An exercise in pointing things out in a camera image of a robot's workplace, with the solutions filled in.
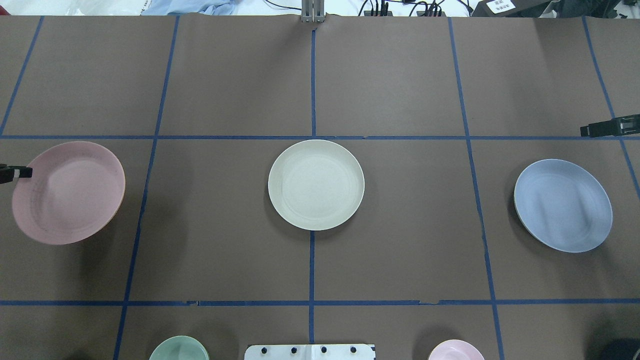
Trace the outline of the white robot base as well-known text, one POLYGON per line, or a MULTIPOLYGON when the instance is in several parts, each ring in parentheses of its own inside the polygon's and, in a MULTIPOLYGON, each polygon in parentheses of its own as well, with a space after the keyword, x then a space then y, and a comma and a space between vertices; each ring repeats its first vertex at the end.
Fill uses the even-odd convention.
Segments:
POLYGON ((375 360, 374 344, 256 344, 245 360, 375 360))

